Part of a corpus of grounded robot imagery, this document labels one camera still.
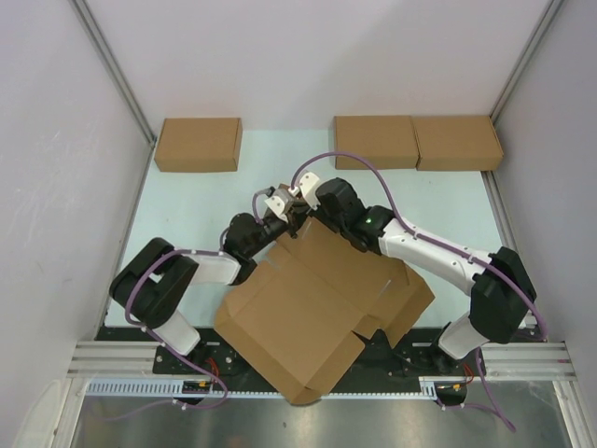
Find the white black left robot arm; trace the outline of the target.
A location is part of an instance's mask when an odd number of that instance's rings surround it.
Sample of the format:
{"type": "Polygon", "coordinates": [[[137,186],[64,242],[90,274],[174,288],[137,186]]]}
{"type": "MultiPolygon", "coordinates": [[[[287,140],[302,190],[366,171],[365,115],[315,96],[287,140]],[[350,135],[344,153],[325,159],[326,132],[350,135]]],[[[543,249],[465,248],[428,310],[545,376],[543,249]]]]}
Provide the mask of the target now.
{"type": "Polygon", "coordinates": [[[178,367],[199,371],[206,361],[201,336],[178,311],[187,289],[243,283],[257,266],[254,256],[284,233],[296,235],[304,222],[303,217],[283,220],[268,213],[258,223],[250,214],[238,214],[224,231],[218,251],[176,249],[156,237],[112,281],[109,296],[124,308],[130,323],[174,350],[178,367]]]}

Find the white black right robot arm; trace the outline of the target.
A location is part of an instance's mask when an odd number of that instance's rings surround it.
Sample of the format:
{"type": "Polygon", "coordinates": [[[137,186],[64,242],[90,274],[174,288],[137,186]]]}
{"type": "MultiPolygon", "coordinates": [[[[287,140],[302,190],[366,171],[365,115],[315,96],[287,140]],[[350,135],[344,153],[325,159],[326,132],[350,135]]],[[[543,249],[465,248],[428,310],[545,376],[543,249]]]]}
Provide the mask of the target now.
{"type": "Polygon", "coordinates": [[[298,187],[312,215],[357,250],[414,264],[469,297],[468,312],[442,330],[430,351],[437,372],[454,373],[486,343],[509,343],[524,317],[535,312],[535,289],[517,252],[473,250],[424,233],[391,209],[365,207],[341,178],[322,181],[307,173],[298,187]]]}

